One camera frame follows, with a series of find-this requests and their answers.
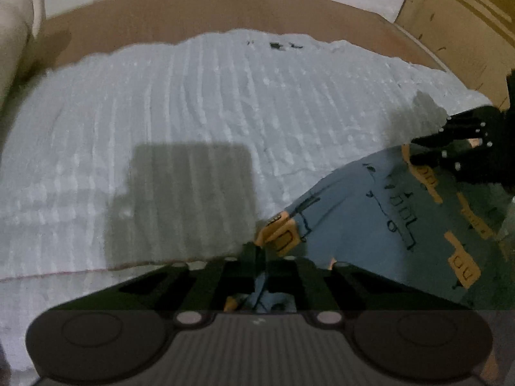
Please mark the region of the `blue pants with orange cars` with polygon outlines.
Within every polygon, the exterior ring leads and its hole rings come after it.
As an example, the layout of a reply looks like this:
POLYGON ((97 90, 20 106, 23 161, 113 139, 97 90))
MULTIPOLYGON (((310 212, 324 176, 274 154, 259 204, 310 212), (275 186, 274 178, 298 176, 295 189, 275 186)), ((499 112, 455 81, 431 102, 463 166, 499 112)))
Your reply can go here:
POLYGON ((514 306, 514 257, 500 235, 512 197, 466 170, 424 166, 402 145, 331 172, 257 236, 271 256, 347 262, 477 310, 514 306))

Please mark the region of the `light blue quilted bed cover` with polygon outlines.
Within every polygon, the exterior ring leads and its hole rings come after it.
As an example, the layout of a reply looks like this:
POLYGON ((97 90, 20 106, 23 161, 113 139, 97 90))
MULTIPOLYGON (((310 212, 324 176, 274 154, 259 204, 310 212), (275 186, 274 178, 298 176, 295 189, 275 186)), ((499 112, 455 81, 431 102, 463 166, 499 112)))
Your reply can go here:
POLYGON ((46 71, 1 119, 1 371, 45 309, 168 262, 235 255, 332 170, 487 103, 444 71, 251 30, 46 71))

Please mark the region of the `brown wooden bed board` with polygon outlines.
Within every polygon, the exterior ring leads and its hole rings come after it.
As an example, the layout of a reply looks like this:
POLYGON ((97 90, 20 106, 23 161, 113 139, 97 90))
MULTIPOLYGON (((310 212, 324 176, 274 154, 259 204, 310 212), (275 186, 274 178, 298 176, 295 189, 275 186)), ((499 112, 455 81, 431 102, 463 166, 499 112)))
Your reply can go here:
POLYGON ((178 44, 235 29, 346 40, 383 56, 439 66, 395 24, 330 0, 99 0, 47 19, 32 66, 20 79, 131 44, 178 44))

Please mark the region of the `rolled cream duvet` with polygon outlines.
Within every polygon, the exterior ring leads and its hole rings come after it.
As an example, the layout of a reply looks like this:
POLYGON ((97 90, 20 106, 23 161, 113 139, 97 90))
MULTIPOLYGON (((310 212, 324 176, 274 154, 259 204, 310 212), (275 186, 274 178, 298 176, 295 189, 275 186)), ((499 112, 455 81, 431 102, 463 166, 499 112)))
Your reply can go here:
POLYGON ((44 0, 1 0, 1 106, 35 63, 45 20, 44 0))

